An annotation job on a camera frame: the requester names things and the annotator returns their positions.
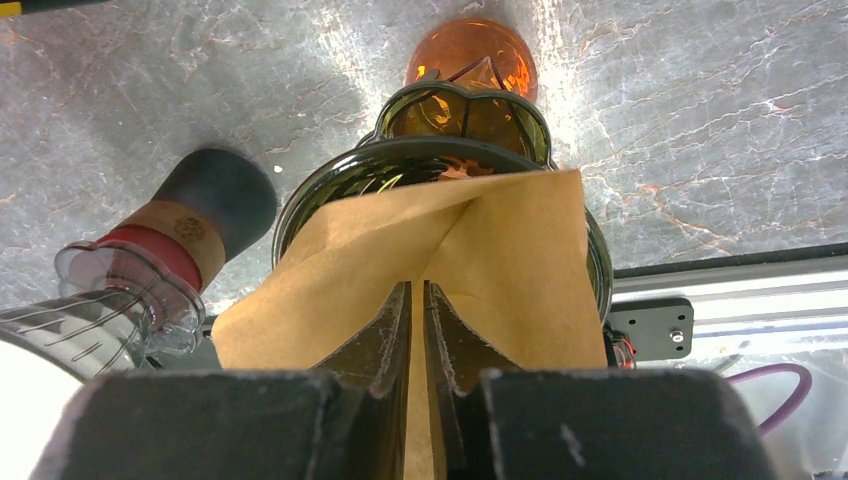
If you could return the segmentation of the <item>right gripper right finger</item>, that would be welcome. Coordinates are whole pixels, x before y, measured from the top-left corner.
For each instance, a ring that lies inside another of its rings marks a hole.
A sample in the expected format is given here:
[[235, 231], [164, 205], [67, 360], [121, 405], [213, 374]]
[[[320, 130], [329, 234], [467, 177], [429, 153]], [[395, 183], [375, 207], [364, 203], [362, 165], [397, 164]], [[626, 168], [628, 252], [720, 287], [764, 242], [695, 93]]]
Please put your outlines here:
[[423, 287], [439, 479], [773, 479], [740, 396], [704, 370], [523, 370]]

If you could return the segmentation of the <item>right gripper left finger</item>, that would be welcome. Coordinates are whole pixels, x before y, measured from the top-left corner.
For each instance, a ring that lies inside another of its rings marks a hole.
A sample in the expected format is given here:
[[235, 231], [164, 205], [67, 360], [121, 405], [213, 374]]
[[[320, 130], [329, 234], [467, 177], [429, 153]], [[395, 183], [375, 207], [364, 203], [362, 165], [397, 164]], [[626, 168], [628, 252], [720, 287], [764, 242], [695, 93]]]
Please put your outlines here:
[[399, 479], [412, 286], [306, 370], [136, 371], [67, 405], [36, 479]]

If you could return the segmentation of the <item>brown paper coffee filter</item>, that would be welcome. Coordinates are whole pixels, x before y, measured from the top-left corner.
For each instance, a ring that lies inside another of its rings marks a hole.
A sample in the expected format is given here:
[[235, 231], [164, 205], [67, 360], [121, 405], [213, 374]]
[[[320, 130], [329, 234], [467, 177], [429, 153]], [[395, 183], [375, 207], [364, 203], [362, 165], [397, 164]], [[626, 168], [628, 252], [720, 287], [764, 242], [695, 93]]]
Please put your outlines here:
[[528, 369], [602, 368], [578, 171], [437, 181], [335, 201], [270, 276], [212, 329], [227, 369], [304, 369], [359, 331], [400, 282], [414, 287], [404, 475], [434, 475], [423, 335], [425, 282]]

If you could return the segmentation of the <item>clear grey glass dripper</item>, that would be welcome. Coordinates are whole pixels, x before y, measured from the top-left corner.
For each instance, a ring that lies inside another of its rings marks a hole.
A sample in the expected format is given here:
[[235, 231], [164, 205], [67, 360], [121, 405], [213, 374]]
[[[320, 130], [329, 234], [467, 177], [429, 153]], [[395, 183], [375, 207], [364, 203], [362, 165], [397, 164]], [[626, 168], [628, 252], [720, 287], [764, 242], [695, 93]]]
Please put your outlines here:
[[72, 243], [54, 258], [58, 297], [1, 313], [1, 340], [79, 380], [181, 355], [202, 338], [199, 292], [129, 242]]

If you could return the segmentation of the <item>dark green dripper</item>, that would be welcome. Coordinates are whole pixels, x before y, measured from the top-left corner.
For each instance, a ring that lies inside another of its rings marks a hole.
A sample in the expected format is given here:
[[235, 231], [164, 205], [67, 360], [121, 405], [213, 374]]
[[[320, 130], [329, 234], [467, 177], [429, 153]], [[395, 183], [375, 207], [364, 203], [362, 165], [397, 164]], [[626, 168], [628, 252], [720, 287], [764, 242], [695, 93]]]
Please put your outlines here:
[[473, 91], [447, 81], [401, 89], [374, 130], [351, 151], [311, 174], [276, 224], [272, 262], [332, 201], [404, 187], [490, 175], [555, 172], [547, 124], [528, 101], [495, 88]]

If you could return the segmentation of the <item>white paper coffee filter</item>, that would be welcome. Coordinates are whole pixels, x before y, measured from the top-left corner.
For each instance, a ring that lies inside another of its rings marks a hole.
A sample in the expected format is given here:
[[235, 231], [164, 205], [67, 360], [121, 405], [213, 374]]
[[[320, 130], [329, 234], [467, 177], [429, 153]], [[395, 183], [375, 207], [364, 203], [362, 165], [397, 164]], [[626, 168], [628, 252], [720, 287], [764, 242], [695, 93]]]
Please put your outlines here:
[[1, 343], [1, 477], [27, 479], [82, 382], [22, 347]]

